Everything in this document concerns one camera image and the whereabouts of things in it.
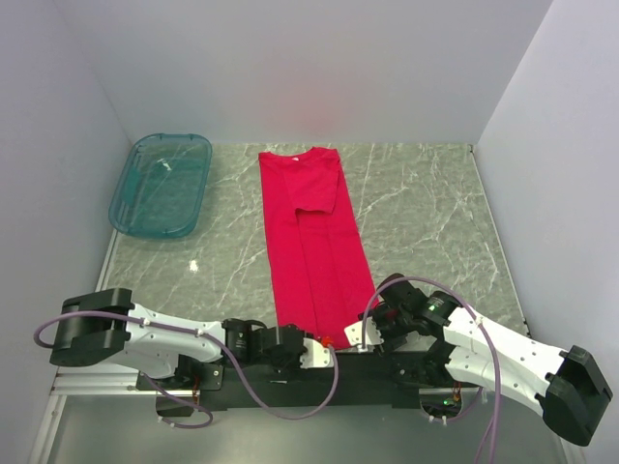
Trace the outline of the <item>red t-shirt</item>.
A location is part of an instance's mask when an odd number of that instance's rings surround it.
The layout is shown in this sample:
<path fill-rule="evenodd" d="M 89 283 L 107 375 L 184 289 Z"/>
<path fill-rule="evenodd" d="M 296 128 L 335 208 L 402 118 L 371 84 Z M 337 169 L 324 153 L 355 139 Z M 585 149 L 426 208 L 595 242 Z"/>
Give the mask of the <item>red t-shirt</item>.
<path fill-rule="evenodd" d="M 344 330 L 375 287 L 339 152 L 262 152 L 258 162 L 277 320 L 346 349 Z"/>

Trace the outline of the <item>teal transparent plastic bin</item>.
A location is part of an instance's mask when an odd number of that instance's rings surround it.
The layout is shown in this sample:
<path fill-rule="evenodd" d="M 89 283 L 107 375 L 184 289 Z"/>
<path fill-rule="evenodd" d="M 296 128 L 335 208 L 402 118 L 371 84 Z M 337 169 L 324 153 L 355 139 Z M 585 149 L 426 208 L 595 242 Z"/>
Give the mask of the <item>teal transparent plastic bin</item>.
<path fill-rule="evenodd" d="M 139 139 L 112 196 L 111 225 L 140 239 L 188 236 L 197 224 L 212 153 L 210 141 L 193 133 Z"/>

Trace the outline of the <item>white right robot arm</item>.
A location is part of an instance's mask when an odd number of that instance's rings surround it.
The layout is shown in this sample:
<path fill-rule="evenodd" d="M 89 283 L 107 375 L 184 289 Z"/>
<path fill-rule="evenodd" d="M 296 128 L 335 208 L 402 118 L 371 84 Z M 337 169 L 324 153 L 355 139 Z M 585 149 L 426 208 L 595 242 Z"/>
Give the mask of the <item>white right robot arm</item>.
<path fill-rule="evenodd" d="M 528 407 L 562 439 L 591 443 L 613 393 L 589 351 L 543 344 L 485 317 L 442 284 L 427 296 L 414 281 L 390 275 L 377 295 L 390 309 L 390 327 L 431 335 L 447 349 L 425 361 L 432 384 L 484 387 Z"/>

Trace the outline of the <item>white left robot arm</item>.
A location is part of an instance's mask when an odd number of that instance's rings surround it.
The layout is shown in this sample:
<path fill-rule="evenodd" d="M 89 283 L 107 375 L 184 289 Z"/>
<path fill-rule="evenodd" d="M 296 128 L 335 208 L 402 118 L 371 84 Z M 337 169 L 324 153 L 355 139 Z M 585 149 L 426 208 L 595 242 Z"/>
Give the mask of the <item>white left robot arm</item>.
<path fill-rule="evenodd" d="M 193 365 L 227 362 L 299 367 L 310 336 L 294 325 L 266 327 L 250 320 L 194 321 L 149 310 L 133 292 L 115 288 L 67 299 L 49 361 L 60 367 L 115 363 L 186 386 Z"/>

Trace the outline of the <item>black base beam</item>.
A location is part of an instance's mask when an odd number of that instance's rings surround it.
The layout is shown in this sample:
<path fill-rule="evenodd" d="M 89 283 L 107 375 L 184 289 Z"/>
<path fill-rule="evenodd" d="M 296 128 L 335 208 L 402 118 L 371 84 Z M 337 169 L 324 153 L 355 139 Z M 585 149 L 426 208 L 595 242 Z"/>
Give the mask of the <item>black base beam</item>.
<path fill-rule="evenodd" d="M 389 405 L 453 418 L 462 410 L 463 394 L 476 390 L 454 380 L 437 359 L 423 352 L 338 353 L 337 360 L 336 385 L 331 367 L 276 370 L 264 364 L 245 366 L 243 371 L 259 398 L 274 408 L 315 407 L 334 390 L 333 406 Z M 167 391 L 196 389 L 199 404 L 212 411 L 257 406 L 230 362 L 186 359 L 179 377 L 158 384 Z"/>

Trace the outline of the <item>aluminium frame rail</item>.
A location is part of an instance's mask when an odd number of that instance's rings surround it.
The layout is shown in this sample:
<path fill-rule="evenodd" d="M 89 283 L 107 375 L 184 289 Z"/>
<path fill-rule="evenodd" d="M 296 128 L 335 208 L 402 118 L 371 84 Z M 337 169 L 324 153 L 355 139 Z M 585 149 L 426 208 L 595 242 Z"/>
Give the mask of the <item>aluminium frame rail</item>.
<path fill-rule="evenodd" d="M 29 463 L 47 463 L 69 396 L 139 395 L 137 372 L 124 366 L 103 364 L 84 369 L 59 369 L 45 407 Z"/>

